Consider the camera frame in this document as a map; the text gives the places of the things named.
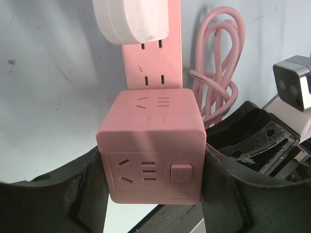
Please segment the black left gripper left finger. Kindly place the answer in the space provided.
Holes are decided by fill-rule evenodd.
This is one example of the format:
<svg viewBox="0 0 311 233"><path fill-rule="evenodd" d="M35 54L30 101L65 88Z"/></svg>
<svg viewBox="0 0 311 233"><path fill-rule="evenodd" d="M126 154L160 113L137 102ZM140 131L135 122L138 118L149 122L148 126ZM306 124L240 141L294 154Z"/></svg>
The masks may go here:
<svg viewBox="0 0 311 233"><path fill-rule="evenodd" d="M109 189L101 155L83 156L31 181L0 184L2 233L101 233Z"/></svg>

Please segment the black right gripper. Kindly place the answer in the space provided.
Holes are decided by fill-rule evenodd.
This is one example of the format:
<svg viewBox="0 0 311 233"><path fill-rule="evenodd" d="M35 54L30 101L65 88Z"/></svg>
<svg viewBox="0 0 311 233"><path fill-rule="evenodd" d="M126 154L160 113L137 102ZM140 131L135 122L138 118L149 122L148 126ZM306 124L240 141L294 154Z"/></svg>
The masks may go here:
<svg viewBox="0 0 311 233"><path fill-rule="evenodd" d="M250 101L206 130L207 143L223 155L262 174L303 181L311 177L311 111L280 98L264 110Z"/></svg>

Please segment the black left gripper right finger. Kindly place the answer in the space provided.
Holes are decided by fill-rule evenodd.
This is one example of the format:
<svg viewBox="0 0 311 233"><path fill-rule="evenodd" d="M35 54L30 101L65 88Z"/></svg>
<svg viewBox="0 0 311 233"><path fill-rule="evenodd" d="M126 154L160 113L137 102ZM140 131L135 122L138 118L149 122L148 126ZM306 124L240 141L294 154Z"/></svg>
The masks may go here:
<svg viewBox="0 0 311 233"><path fill-rule="evenodd" d="M206 145L202 209L208 233L309 233L311 181L276 179Z"/></svg>

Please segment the pink cube socket adapter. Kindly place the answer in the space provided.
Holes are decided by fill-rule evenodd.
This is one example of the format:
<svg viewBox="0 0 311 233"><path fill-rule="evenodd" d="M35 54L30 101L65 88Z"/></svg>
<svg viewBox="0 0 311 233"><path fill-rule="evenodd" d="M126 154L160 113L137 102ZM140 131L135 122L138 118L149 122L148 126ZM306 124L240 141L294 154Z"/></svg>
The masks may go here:
<svg viewBox="0 0 311 233"><path fill-rule="evenodd" d="M96 135L111 199L198 203L206 137L190 89L120 92Z"/></svg>

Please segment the pink power strip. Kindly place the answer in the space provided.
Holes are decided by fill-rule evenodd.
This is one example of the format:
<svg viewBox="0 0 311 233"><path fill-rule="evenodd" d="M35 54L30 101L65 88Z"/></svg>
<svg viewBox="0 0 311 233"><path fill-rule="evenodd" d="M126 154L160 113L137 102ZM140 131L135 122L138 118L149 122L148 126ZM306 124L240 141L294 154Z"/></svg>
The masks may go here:
<svg viewBox="0 0 311 233"><path fill-rule="evenodd" d="M181 3L168 1L169 34L147 44L122 46L130 90L182 88Z"/></svg>

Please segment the white charger plug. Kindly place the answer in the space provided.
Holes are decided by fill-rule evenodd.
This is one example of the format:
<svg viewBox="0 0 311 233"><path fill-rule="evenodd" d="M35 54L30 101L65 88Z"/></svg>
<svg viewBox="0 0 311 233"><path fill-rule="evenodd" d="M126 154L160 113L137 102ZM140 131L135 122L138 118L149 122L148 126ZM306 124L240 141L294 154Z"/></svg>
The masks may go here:
<svg viewBox="0 0 311 233"><path fill-rule="evenodd" d="M169 34L167 0L93 0L97 24L116 45L144 44Z"/></svg>

